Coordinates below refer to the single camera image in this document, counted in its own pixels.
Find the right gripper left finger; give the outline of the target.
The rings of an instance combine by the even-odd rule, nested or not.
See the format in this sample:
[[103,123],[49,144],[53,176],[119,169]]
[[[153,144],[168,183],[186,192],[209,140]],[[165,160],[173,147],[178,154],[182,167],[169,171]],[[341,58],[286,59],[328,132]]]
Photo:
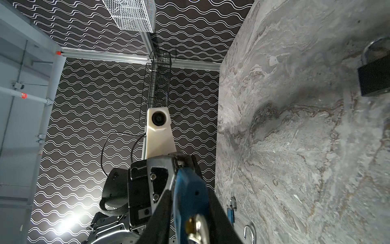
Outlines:
[[172,192],[165,190],[137,244],[168,244],[172,214]]

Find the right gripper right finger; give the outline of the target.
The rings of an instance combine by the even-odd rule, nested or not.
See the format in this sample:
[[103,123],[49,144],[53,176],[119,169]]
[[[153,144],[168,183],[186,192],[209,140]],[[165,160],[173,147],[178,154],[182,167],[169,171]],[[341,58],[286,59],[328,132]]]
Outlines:
[[241,244],[214,191],[208,189],[210,239],[212,244]]

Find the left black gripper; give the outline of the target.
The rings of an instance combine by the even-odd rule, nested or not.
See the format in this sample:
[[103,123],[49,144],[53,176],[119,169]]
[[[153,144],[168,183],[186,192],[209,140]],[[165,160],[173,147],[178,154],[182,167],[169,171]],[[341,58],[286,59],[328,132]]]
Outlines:
[[[202,173],[195,155],[174,154],[180,166],[189,166],[201,177]],[[162,196],[168,180],[168,171],[162,168],[152,169],[151,173],[156,176],[153,186],[156,186],[157,201]],[[137,161],[131,164],[128,170],[128,205],[129,222],[131,229],[145,225],[152,216],[149,184],[147,173],[147,160]]]

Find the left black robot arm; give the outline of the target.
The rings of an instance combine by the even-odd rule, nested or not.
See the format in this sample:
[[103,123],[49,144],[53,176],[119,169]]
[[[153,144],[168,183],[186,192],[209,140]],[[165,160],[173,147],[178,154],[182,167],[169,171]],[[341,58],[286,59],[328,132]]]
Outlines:
[[176,151],[170,129],[148,129],[145,159],[113,169],[105,182],[89,244],[211,243],[209,195],[195,159]]

